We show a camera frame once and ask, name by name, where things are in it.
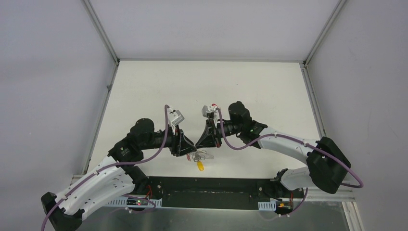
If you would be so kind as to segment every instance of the yellow object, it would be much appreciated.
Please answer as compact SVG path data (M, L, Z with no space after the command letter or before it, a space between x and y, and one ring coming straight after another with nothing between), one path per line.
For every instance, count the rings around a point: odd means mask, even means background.
M200 171L204 171L204 165L201 160L197 161L197 167Z

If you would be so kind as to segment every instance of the gray wall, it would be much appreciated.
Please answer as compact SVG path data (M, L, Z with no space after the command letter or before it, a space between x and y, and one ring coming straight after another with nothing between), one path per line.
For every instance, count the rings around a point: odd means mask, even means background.
M309 66L327 134L365 182L366 230L405 230L408 1L350 0Z
M0 230L39 230L40 197L81 170L114 63L79 0L1 1L0 22Z

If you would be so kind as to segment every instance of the white tabletop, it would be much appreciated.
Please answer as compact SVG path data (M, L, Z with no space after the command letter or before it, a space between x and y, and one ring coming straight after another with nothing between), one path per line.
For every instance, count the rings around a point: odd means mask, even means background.
M297 63L121 61L101 129L91 157L94 168L140 118L164 130L164 105L179 109L186 136L197 142L205 127L203 105L216 103L225 119L228 106L241 101L254 120L298 137L319 139L302 73ZM234 146L244 145L235 136ZM204 160L200 172L195 162L174 157L166 148L154 160L140 165L147 176L272 178L284 168L304 164L271 150L248 147L234 151L206 149L215 156ZM147 158L156 150L144 150Z

